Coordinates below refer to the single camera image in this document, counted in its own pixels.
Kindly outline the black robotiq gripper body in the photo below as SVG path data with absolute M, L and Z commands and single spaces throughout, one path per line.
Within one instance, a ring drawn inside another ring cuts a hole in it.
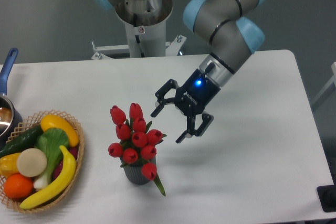
M 196 69 L 185 83 L 176 89 L 175 106 L 185 115 L 201 114 L 220 87 Z

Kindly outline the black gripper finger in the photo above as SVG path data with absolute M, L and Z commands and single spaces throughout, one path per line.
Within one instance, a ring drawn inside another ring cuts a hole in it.
M 196 116 L 195 115 L 188 115 L 187 119 L 187 126 L 186 130 L 177 138 L 175 141 L 177 144 L 180 144 L 185 138 L 191 138 L 192 136 L 202 136 L 207 128 L 210 126 L 214 117 L 208 113 L 202 113 L 201 119 L 202 122 L 198 128 L 195 128 Z
M 155 118 L 167 104 L 172 104 L 175 102 L 175 96 L 171 98 L 165 98 L 165 95 L 172 89 L 178 89 L 179 85 L 176 80 L 170 79 L 168 80 L 161 88 L 157 90 L 155 93 L 155 97 L 157 98 L 155 109 L 151 113 L 151 117 Z

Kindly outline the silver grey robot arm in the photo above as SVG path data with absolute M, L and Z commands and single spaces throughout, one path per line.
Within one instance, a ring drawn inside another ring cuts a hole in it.
M 166 56 L 166 20 L 172 0 L 94 0 L 103 9 L 115 10 L 124 23 L 132 58 Z M 265 35 L 245 15 L 265 0 L 191 0 L 184 12 L 188 29 L 203 38 L 212 52 L 180 86 L 173 79 L 156 92 L 156 117 L 173 104 L 186 117 L 186 130 L 178 142 L 201 136 L 213 121 L 206 106 L 262 45 Z

